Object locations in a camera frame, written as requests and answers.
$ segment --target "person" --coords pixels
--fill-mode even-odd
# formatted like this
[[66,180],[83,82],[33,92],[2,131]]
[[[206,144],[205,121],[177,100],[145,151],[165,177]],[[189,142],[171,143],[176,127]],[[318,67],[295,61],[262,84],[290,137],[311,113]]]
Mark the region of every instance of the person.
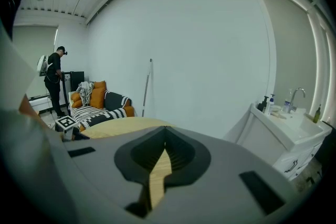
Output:
[[48,70],[44,78],[44,83],[51,97],[52,107],[57,113],[57,118],[65,116],[59,105],[60,80],[62,79],[61,58],[68,53],[63,46],[57,48],[57,51],[48,58]]

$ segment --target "white wall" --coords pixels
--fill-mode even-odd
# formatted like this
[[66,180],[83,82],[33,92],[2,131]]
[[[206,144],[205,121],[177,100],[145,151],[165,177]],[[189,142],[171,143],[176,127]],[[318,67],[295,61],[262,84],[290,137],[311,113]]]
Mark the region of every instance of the white wall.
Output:
[[89,55],[90,79],[128,95],[138,115],[153,58],[145,116],[213,137],[235,129],[267,89],[257,0],[113,0],[90,25]]
[[294,105],[309,113],[316,83],[316,46],[306,11],[291,0],[264,0],[268,9],[277,51],[275,104],[283,105],[289,90],[304,88],[306,97],[297,93]]
[[[56,27],[17,26],[13,28],[13,44],[35,71],[38,59],[54,52],[55,33]],[[28,98],[46,93],[44,76],[35,76],[26,91]]]
[[68,55],[61,58],[61,70],[84,71],[88,80],[88,29],[84,18],[41,10],[19,10],[14,25],[56,26],[58,31],[54,51],[57,47],[64,46],[68,52]]
[[59,46],[64,46],[68,55],[61,58],[61,69],[64,72],[84,71],[88,80],[88,48],[87,48],[87,28],[73,22],[63,22],[59,24],[55,50]]

